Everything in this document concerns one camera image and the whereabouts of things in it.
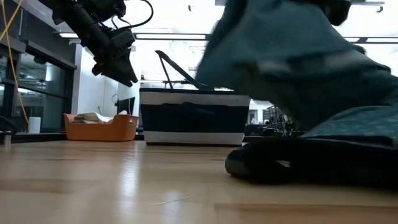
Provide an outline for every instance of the black stripe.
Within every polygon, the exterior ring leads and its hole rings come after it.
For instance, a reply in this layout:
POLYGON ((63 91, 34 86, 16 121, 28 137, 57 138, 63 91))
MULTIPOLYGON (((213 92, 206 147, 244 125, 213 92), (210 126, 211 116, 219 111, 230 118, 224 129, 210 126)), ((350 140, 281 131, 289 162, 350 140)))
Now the black stripe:
POLYGON ((188 94, 211 94, 211 95, 236 95, 244 96, 234 93, 233 91, 216 91, 216 90, 181 90, 181 89, 162 89, 162 88, 141 88, 141 92, 153 92, 153 93, 188 93, 188 94))
POLYGON ((144 131, 243 133, 248 106, 193 103, 141 105, 144 131))

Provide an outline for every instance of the white cup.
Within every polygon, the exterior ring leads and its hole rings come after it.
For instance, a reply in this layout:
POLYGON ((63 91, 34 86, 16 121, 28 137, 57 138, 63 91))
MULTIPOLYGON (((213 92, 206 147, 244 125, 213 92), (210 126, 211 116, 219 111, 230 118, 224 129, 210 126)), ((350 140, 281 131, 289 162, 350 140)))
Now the white cup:
POLYGON ((40 124, 42 118, 38 117, 30 117, 29 118, 29 134, 39 134, 40 133, 40 124))

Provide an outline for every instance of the yellow cable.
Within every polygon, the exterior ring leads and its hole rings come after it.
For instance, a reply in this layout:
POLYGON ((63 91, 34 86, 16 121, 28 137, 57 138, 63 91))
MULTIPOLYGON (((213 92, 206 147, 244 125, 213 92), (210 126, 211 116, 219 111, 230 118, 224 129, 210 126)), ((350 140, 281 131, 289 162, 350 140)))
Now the yellow cable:
POLYGON ((13 15, 11 16, 10 21, 8 22, 8 24, 7 24, 7 22, 6 22, 7 20, 4 20, 4 25, 6 25, 6 28, 4 29, 4 32, 0 35, 0 41, 2 41, 2 38, 4 37, 4 35, 6 34, 6 32, 8 31, 8 28, 10 28, 11 23, 12 23, 13 20, 15 19, 15 16, 17 15, 18 10, 19 10, 19 8, 21 7, 21 4, 22 4, 23 1, 24 1, 24 0, 20 0, 20 1, 19 1, 18 6, 17 6, 17 8, 15 9, 13 15))
MULTIPOLYGON (((10 21, 9 21, 8 24, 7 24, 6 8, 5 8, 5 6, 4 6, 4 0, 3 0, 2 4, 1 4, 1 5, 2 5, 2 16, 3 16, 3 19, 4 19, 4 25, 6 26, 6 29, 5 29, 4 32, 1 34, 1 36, 0 36, 0 41, 1 41, 1 39, 3 38, 4 34, 6 34, 6 37, 7 37, 7 45, 8 45, 8 52, 9 52, 10 61, 11 61, 12 74, 14 75, 15 86, 17 87, 17 90, 18 90, 18 79, 17 79, 17 75, 16 75, 16 72, 15 72, 14 61, 13 61, 13 59, 12 59, 12 51, 11 51, 10 39, 9 39, 9 35, 8 35, 8 28, 9 28, 9 26, 11 25, 12 21, 14 20, 15 15, 17 14, 17 12, 18 12, 18 10, 19 10, 22 1, 23 1, 23 0, 20 0, 20 1, 19 1, 18 7, 17 7, 17 9, 15 10, 14 14, 12 15, 12 17, 11 17, 11 19, 10 19, 10 21)), ((19 102, 21 103, 22 111, 24 112, 24 116, 25 116, 25 120, 26 120, 26 123, 27 123, 27 127, 28 127, 28 129, 29 129, 29 119, 27 118, 26 111, 25 111, 25 108, 24 108, 24 104, 23 104, 23 102, 22 102, 22 96, 21 96, 20 93, 18 93, 18 96, 19 96, 19 97, 18 97, 18 98, 19 98, 19 102)))

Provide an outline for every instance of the desk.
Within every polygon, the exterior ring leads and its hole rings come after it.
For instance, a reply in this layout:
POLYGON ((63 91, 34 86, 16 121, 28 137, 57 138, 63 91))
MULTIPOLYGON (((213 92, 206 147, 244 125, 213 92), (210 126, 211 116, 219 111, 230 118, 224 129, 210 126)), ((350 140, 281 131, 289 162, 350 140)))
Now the desk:
POLYGON ((230 178, 231 148, 39 142, 0 151, 0 223, 398 223, 398 194, 257 186, 230 178))

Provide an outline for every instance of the black and white basket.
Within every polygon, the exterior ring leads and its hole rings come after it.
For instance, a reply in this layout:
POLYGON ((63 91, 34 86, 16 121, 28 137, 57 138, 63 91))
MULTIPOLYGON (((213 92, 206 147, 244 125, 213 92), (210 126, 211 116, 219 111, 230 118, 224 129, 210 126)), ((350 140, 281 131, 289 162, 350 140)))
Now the black and white basket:
POLYGON ((250 98, 232 91, 141 88, 147 144, 240 145, 250 98))

